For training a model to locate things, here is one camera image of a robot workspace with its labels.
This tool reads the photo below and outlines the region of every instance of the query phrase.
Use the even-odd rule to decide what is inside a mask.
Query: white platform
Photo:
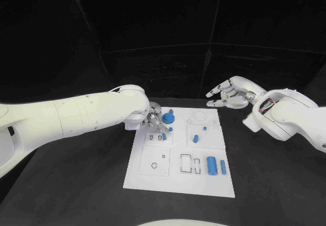
[[[233,198],[217,110],[162,107],[162,114],[170,109],[174,122],[165,125],[173,127],[165,140],[157,140],[161,133],[155,133],[152,127],[142,126],[135,132],[124,188]],[[194,135],[199,136],[197,143],[193,143]],[[191,155],[191,172],[180,171],[181,154]],[[207,175],[209,156],[216,158],[214,176]],[[194,159],[199,159],[200,174],[194,170],[194,167],[197,168]],[[226,175],[222,175],[220,160],[225,161]]]

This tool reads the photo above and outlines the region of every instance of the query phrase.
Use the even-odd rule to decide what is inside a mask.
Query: table surface
[[[206,100],[150,98],[161,106]],[[0,205],[5,226],[135,226],[193,219],[225,225],[324,225],[326,154],[301,135],[281,142],[219,108],[235,198],[122,189],[134,131],[124,124],[43,145]]]

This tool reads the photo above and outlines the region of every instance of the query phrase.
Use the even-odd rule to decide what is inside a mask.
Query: robotic hand
[[[126,130],[150,125],[165,133],[161,107],[141,87],[21,105],[0,104],[0,177],[43,144],[124,122]]]
[[[252,112],[243,124],[253,132],[262,128],[281,141],[298,133],[314,148],[326,153],[326,107],[318,107],[295,90],[276,89],[266,92],[239,76],[222,82],[206,97],[219,92],[220,100],[209,101],[207,106],[239,109],[250,103]]]

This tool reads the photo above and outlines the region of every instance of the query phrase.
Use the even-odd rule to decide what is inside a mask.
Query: small blue part
[[[161,117],[161,121],[164,124],[171,124],[174,122],[174,116],[171,113],[165,113]]]
[[[220,169],[222,169],[222,175],[226,175],[225,162],[223,162],[223,160],[220,160]]]
[[[196,143],[196,142],[197,142],[197,138],[199,138],[199,136],[197,136],[197,135],[194,135],[194,137],[193,137],[193,143]]]
[[[217,175],[217,168],[216,168],[216,159],[214,157],[209,156],[206,158],[207,160],[207,172],[210,176]]]

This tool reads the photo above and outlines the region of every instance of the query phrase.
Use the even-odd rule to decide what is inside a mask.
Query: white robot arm
[[[43,144],[121,122],[126,130],[148,124],[168,132],[161,124],[160,111],[142,88],[134,85],[122,86],[118,92],[0,105],[0,177]]]
[[[262,128],[281,141],[298,133],[314,148],[326,153],[326,107],[318,107],[295,90],[266,92],[239,76],[220,83],[206,97],[219,92],[220,100],[209,101],[207,106],[238,109],[250,103],[252,113],[243,119],[243,124],[253,132]]]

